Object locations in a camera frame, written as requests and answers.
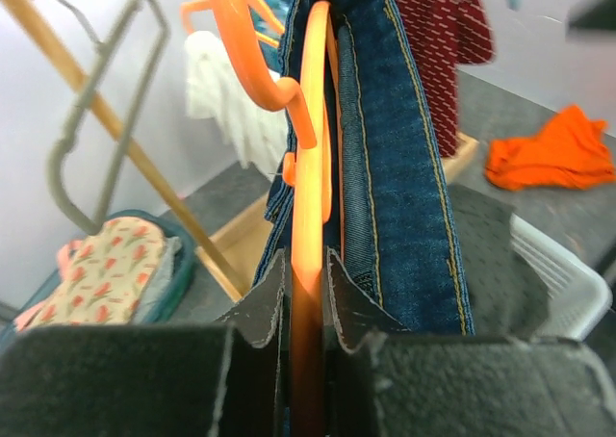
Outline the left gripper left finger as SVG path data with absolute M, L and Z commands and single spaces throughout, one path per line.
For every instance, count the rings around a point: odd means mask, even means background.
M 1 357 L 5 436 L 279 436 L 288 255 L 207 324 L 51 326 Z

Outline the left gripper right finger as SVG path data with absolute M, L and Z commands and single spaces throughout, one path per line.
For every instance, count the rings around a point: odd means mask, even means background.
M 326 254 L 335 436 L 611 436 L 615 386 L 565 338 L 420 335 Z

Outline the blue denim skirt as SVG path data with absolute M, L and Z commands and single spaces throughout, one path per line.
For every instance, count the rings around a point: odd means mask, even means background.
M 283 432 L 325 432 L 321 272 L 326 250 L 341 254 L 347 275 L 377 306 L 418 334 L 475 333 L 446 176 L 424 88 L 394 0 L 290 0 L 279 61 L 300 74 L 308 18 L 330 6 L 338 66 L 323 68 L 318 100 L 327 111 L 332 171 L 329 219 L 311 211 L 318 245 L 295 237 L 305 220 L 299 191 L 275 180 L 266 216 L 273 228 L 259 276 L 277 250 L 309 258 L 295 270 L 290 309 L 290 403 Z

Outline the grey dotted garment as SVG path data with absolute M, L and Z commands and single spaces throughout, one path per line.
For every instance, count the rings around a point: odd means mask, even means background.
M 514 208 L 467 187 L 449 186 L 478 335 L 528 337 L 548 319 L 548 289 L 511 244 Z

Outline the orange plastic hanger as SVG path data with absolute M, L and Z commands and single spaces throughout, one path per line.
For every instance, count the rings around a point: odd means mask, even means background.
M 338 48 L 330 4 L 309 10 L 300 78 L 272 80 L 257 39 L 233 34 L 223 42 L 244 90 L 269 111 L 286 110 L 298 147 L 286 154 L 283 180 L 295 190 L 291 240 L 293 270 L 290 310 L 290 431 L 294 436 L 325 433 L 321 276 L 323 227 L 331 214 L 332 161 L 324 80 L 337 77 Z

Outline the white garment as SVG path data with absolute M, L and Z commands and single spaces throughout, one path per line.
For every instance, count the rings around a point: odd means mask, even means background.
M 214 119 L 241 166 L 256 167 L 272 181 L 286 151 L 286 113 L 265 110 L 249 97 L 222 40 L 212 32 L 188 35 L 184 49 L 187 116 Z

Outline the grey metal hanger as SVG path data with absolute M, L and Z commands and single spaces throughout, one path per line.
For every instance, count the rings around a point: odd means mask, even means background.
M 129 72 L 126 84 L 120 83 L 120 51 L 128 50 L 123 44 L 138 37 L 135 18 L 147 12 L 145 24 L 154 30 L 145 38 L 145 46 L 137 53 L 136 62 Z M 59 137 L 47 157 L 47 188 L 60 211 L 88 235 L 97 234 L 110 212 L 116 183 L 140 117 L 146 93 L 167 47 L 169 25 L 158 0 L 126 0 L 104 38 L 93 38 L 96 58 L 86 73 L 85 82 L 77 86 Z M 119 119 L 119 134 L 112 136 L 115 143 L 108 161 L 101 166 L 106 170 L 99 175 L 101 189 L 95 194 L 97 202 L 89 210 L 82 210 L 69 196 L 64 174 L 66 160 L 78 146 L 85 121 L 95 116 L 97 104 L 104 103 L 108 113 Z

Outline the orange floral garment hanger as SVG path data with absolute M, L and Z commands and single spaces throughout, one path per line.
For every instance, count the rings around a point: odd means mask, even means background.
M 191 15 L 211 11 L 221 35 L 227 39 L 240 33 L 277 47 L 285 27 L 266 0 L 192 0 L 181 4 L 180 17 L 188 34 L 195 31 Z

